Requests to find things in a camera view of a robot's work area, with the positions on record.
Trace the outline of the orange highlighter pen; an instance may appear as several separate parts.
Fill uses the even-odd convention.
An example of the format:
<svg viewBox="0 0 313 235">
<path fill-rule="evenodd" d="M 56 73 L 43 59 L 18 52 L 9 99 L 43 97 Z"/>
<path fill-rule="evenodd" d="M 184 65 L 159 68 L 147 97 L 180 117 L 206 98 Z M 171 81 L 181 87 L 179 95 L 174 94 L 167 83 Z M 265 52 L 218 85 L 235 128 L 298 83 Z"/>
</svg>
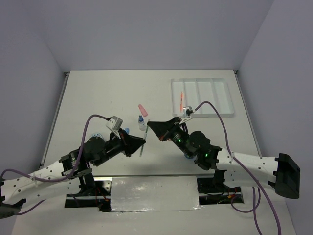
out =
<svg viewBox="0 0 313 235">
<path fill-rule="evenodd" d="M 183 91 L 180 93 L 180 106 L 179 110 L 182 113 L 183 112 Z"/>
</svg>

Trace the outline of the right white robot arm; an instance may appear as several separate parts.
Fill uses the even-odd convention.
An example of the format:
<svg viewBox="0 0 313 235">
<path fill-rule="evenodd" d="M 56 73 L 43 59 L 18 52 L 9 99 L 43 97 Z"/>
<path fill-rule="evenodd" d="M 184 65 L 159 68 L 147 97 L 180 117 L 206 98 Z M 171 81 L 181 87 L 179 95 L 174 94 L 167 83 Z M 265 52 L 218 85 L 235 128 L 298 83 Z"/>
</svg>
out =
<svg viewBox="0 0 313 235">
<path fill-rule="evenodd" d="M 217 191 L 259 187 L 271 189 L 289 199 L 300 197 L 300 167 L 288 154 L 261 157 L 229 153 L 225 148 L 212 145 L 201 131 L 187 133 L 186 124 L 179 117 L 169 121 L 149 121 L 147 126 L 160 141 L 171 140 L 201 169 L 214 170 L 213 188 Z"/>
</svg>

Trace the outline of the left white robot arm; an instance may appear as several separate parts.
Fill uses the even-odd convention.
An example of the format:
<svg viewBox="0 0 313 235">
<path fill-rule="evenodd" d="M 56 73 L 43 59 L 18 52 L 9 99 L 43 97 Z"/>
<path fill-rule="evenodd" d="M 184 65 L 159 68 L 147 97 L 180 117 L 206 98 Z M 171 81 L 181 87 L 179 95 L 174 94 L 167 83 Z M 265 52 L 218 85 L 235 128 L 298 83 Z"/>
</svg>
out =
<svg viewBox="0 0 313 235">
<path fill-rule="evenodd" d="M 100 166 L 120 153 L 130 157 L 146 142 L 124 130 L 120 130 L 119 135 L 111 133 L 108 141 L 92 137 L 83 146 L 38 171 L 20 174 L 12 180 L 1 178 L 0 217 L 21 215 L 23 206 L 62 194 L 104 193 L 105 189 L 96 184 L 91 167 Z"/>
</svg>

